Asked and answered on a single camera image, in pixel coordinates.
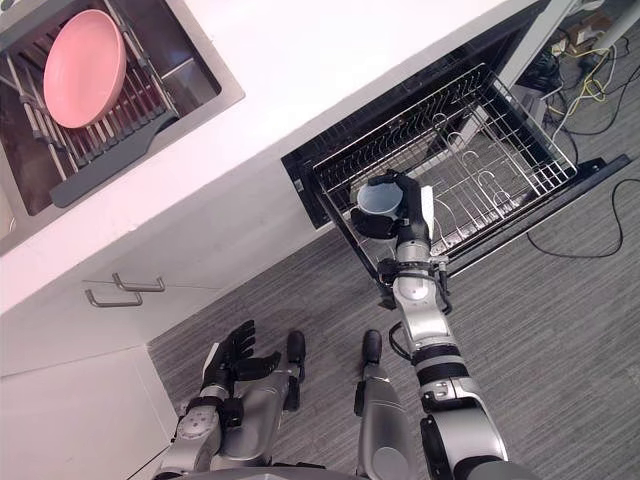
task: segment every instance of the open dishwasher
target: open dishwasher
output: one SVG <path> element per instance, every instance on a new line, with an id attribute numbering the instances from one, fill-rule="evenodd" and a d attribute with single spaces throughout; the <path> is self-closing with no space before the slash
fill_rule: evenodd
<path id="1" fill-rule="evenodd" d="M 283 159 L 314 224 L 335 223 L 389 308 L 393 234 L 380 241 L 358 228 L 356 196 L 372 178 L 392 171 L 432 188 L 431 255 L 449 257 L 453 275 L 630 161 L 574 165 L 488 65 L 442 62 L 437 88 L 392 89 Z"/>

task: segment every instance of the gray cup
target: gray cup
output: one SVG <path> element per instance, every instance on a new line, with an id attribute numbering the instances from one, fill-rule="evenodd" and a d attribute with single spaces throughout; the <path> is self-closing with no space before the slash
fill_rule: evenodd
<path id="1" fill-rule="evenodd" d="M 402 201 L 402 190 L 395 183 L 364 185 L 358 190 L 358 207 L 371 215 L 397 218 L 396 210 Z"/>

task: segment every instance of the dishwasher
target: dishwasher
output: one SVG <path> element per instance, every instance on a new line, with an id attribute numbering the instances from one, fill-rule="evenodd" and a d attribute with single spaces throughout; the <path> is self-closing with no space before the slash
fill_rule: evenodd
<path id="1" fill-rule="evenodd" d="M 50 116 L 43 76 L 56 36 L 87 9 L 117 26 L 126 73 L 115 106 L 71 129 Z M 243 96 L 183 0 L 18 2 L 0 23 L 0 174 L 19 235 L 0 251 Z"/>
<path id="2" fill-rule="evenodd" d="M 282 162 L 316 228 L 333 222 L 392 297 L 392 239 L 358 222 L 360 187 L 389 171 L 430 186 L 431 255 L 455 275 L 525 233 L 630 163 L 576 166 L 494 73 L 536 18 L 534 4 L 438 59 L 309 140 Z"/>

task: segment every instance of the dish rack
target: dish rack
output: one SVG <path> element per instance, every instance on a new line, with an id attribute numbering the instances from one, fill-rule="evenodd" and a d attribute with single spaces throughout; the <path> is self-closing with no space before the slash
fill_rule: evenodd
<path id="1" fill-rule="evenodd" d="M 60 177 L 50 191 L 58 207 L 70 205 L 134 162 L 147 151 L 155 134 L 179 117 L 171 95 L 124 16 L 109 0 L 91 7 L 106 12 L 118 26 L 127 61 L 115 106 L 95 123 L 65 128 L 53 120 L 43 100 L 47 56 L 64 23 L 21 51 L 5 53 L 2 59 L 13 80 L 9 86 L 20 96 L 33 137 L 46 145 Z"/>
<path id="2" fill-rule="evenodd" d="M 314 194 L 377 280 L 393 241 L 349 221 L 358 189 L 388 169 L 433 187 L 432 255 L 456 255 L 566 185 L 576 167 L 484 64 L 307 165 Z"/>

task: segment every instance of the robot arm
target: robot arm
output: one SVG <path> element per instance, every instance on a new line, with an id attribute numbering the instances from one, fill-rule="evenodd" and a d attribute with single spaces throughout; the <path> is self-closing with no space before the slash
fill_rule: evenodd
<path id="1" fill-rule="evenodd" d="M 253 320 L 213 345 L 202 372 L 200 394 L 187 406 L 171 446 L 164 454 L 154 480 L 167 480 L 208 472 L 226 428 L 241 424 L 242 402 L 233 397 L 234 383 L 268 376 L 278 366 L 280 353 L 250 358 L 255 343 Z"/>
<path id="2" fill-rule="evenodd" d="M 411 363 L 420 382 L 426 413 L 420 430 L 431 477 L 535 479 L 508 462 L 502 437 L 438 305 L 439 298 L 446 298 L 448 259 L 430 254 L 418 182 L 389 171 L 369 183 L 382 182 L 395 182 L 404 193 L 398 212 L 403 223 L 398 232 L 396 259 L 391 267 L 385 266 L 384 280 L 392 283 Z"/>

